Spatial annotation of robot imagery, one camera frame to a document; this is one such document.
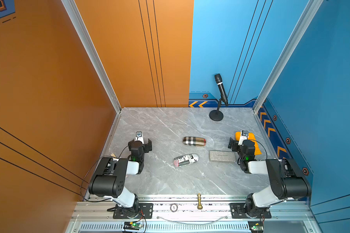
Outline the newspaper print eyeglass case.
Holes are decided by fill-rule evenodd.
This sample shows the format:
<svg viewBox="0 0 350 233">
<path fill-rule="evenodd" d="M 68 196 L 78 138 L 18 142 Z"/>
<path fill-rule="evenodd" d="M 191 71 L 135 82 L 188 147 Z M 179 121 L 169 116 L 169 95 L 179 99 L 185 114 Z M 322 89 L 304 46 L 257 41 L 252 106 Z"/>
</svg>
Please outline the newspaper print eyeglass case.
<svg viewBox="0 0 350 233">
<path fill-rule="evenodd" d="M 173 163 L 175 167 L 182 167 L 185 165 L 196 163 L 198 161 L 199 161 L 199 156 L 197 154 L 192 153 L 192 154 L 176 157 Z"/>
</svg>

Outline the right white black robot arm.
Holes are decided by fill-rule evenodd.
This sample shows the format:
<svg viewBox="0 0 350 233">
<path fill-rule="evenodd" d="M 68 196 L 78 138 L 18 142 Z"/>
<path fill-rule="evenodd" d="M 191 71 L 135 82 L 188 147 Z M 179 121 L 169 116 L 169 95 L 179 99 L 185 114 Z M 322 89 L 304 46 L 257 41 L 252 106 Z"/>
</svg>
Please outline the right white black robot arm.
<svg viewBox="0 0 350 233">
<path fill-rule="evenodd" d="M 270 207 L 286 200 L 299 200 L 311 196 L 311 186 L 294 159 L 255 159 L 254 140 L 229 139 L 228 148 L 239 155 L 238 164 L 246 174 L 269 177 L 270 185 L 250 193 L 244 204 L 231 203 L 233 218 L 270 218 Z"/>
</svg>

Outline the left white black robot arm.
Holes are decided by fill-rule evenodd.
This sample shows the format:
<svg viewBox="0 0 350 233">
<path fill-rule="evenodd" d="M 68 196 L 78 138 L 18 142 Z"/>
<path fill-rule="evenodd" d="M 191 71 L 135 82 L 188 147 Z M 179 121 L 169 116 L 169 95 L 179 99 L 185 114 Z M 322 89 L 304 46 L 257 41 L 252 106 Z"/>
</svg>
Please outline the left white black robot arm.
<svg viewBox="0 0 350 233">
<path fill-rule="evenodd" d="M 145 154 L 152 150 L 152 141 L 143 143 L 133 140 L 128 143 L 131 152 L 128 158 L 103 157 L 91 177 L 90 194 L 105 198 L 117 204 L 116 210 L 129 218 L 140 214 L 138 196 L 125 186 L 127 175 L 139 175 L 144 168 Z"/>
</svg>

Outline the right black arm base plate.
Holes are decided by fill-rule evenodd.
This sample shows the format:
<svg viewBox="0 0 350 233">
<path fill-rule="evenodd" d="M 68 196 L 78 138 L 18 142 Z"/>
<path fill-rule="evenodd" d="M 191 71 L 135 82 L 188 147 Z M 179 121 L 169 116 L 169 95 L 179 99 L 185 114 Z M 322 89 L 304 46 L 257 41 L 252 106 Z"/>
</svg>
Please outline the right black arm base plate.
<svg viewBox="0 0 350 233">
<path fill-rule="evenodd" d="M 269 208 L 258 208 L 256 206 L 247 207 L 245 203 L 230 203 L 230 212 L 233 219 L 237 218 L 272 218 Z"/>
</svg>

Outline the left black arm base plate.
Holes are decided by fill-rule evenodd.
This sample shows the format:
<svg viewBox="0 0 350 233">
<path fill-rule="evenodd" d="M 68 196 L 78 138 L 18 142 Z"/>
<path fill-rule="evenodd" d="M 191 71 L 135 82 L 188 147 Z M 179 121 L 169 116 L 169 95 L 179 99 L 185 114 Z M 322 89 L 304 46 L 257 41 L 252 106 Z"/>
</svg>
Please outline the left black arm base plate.
<svg viewBox="0 0 350 233">
<path fill-rule="evenodd" d="M 141 218 L 151 219 L 153 216 L 152 203 L 139 203 L 131 208 L 123 208 L 119 205 L 114 207 L 113 218 L 114 219 L 129 219 L 129 218 Z"/>
</svg>

